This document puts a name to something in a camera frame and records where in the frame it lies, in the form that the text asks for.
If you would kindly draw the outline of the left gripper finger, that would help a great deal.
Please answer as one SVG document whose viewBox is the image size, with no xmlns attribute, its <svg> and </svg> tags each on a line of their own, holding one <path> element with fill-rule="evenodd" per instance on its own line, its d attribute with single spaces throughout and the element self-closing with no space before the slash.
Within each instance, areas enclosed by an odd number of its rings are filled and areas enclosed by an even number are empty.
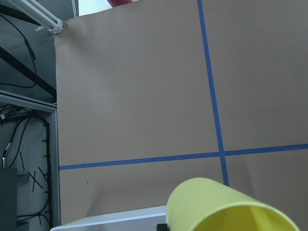
<svg viewBox="0 0 308 231">
<path fill-rule="evenodd" d="M 157 231 L 168 231 L 168 225 L 166 223 L 157 224 Z"/>
</svg>

